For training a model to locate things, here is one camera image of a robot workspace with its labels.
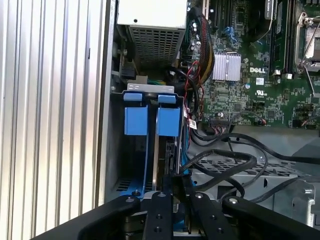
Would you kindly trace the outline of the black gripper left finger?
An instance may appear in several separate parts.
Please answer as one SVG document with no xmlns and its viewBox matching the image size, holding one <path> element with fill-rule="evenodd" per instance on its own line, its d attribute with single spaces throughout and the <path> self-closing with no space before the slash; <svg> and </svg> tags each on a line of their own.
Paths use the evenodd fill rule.
<svg viewBox="0 0 320 240">
<path fill-rule="evenodd" d="M 35 237 L 37 240 L 123 240 L 129 218 L 145 217 L 142 239 L 173 239 L 171 176 L 162 178 L 162 190 L 151 198 L 119 196 L 99 207 Z"/>
</svg>

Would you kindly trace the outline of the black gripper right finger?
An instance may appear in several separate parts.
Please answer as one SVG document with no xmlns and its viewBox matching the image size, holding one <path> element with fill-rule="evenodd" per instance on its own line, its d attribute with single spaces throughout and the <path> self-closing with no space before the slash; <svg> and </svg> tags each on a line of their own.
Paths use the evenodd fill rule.
<svg viewBox="0 0 320 240">
<path fill-rule="evenodd" d="M 221 203 L 197 190 L 190 175 L 183 188 L 194 219 L 207 240 L 318 240 L 319 230 L 249 200 L 229 196 Z"/>
</svg>

